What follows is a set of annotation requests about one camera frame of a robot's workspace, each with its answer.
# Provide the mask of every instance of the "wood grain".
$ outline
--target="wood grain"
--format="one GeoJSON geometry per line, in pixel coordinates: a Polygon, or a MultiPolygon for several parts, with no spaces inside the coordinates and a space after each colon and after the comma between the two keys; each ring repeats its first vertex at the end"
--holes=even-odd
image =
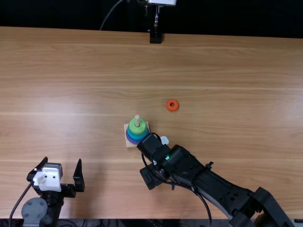
{"type": "MultiPolygon", "coordinates": [[[[0,218],[44,156],[86,191],[61,218],[206,218],[191,192],[149,191],[123,124],[151,130],[242,187],[303,218],[303,40],[0,27],[0,218]],[[166,101],[180,109],[168,112],[166,101]]],[[[24,198],[36,197],[34,190],[24,198]]],[[[15,213],[21,217],[21,207],[15,213]]],[[[210,206],[214,218],[225,216],[210,206]]]]}

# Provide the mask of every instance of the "cable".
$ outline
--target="cable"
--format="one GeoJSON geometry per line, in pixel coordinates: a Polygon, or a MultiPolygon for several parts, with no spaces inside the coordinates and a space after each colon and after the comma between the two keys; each ring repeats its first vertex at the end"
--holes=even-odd
{"type": "Polygon", "coordinates": [[[11,211],[10,213],[10,216],[9,216],[9,227],[11,227],[11,222],[12,222],[12,219],[13,219],[13,215],[19,205],[19,203],[21,202],[21,200],[23,199],[23,197],[25,196],[25,194],[27,193],[27,191],[30,189],[30,187],[34,184],[34,182],[32,181],[31,183],[29,183],[29,185],[27,186],[27,188],[24,190],[24,192],[22,193],[22,195],[20,196],[20,198],[18,199],[18,201],[16,202],[13,210],[11,211]]]}
{"type": "Polygon", "coordinates": [[[212,220],[212,214],[210,212],[209,206],[201,194],[197,193],[197,196],[200,198],[200,200],[202,201],[202,203],[205,206],[205,209],[206,209],[207,215],[208,215],[208,227],[210,227],[212,225],[213,220],[212,220]]]}
{"type": "Polygon", "coordinates": [[[69,221],[69,220],[66,220],[66,219],[59,219],[58,221],[66,221],[66,222],[70,222],[70,223],[72,223],[75,227],[77,227],[77,225],[74,223],[74,222],[72,222],[72,221],[69,221]]]}
{"type": "Polygon", "coordinates": [[[86,219],[84,219],[83,224],[82,224],[82,227],[84,227],[85,222],[86,222],[86,219]]]}
{"type": "Polygon", "coordinates": [[[100,26],[100,29],[99,29],[100,31],[102,30],[103,25],[105,24],[105,22],[106,22],[107,18],[109,17],[109,15],[113,12],[113,10],[116,8],[116,6],[119,5],[122,1],[123,1],[123,0],[119,0],[119,1],[110,9],[110,11],[107,13],[107,15],[105,16],[105,18],[104,18],[104,20],[103,20],[103,22],[102,22],[102,24],[101,24],[101,26],[100,26]]]}
{"type": "Polygon", "coordinates": [[[100,226],[105,227],[105,225],[103,224],[103,219],[99,219],[100,221],[100,226]]]}

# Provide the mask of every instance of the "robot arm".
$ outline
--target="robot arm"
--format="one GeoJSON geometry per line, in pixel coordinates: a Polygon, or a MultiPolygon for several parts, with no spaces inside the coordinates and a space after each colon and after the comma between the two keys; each ring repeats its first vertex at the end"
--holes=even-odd
{"type": "Polygon", "coordinates": [[[27,175],[27,181],[40,198],[32,198],[23,205],[24,227],[56,227],[64,198],[75,198],[76,192],[84,192],[81,159],[73,175],[75,184],[60,183],[63,175],[61,164],[47,161],[45,157],[27,175]]]}
{"type": "Polygon", "coordinates": [[[170,180],[205,197],[233,227],[294,227],[268,191],[259,187],[252,192],[226,181],[211,171],[213,162],[204,166],[185,148],[175,145],[170,149],[151,133],[137,148],[151,161],[140,171],[150,190],[170,180]],[[264,214],[253,223],[250,218],[262,211],[264,214]]]}

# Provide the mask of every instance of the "ring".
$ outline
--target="ring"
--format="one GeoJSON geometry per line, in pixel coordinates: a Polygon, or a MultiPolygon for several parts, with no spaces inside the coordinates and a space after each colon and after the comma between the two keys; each ring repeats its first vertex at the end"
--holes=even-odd
{"type": "Polygon", "coordinates": [[[129,130],[135,135],[143,134],[146,130],[145,121],[142,118],[140,118],[140,126],[139,127],[136,127],[134,122],[135,122],[135,119],[134,118],[131,119],[131,121],[128,124],[129,130]]]}

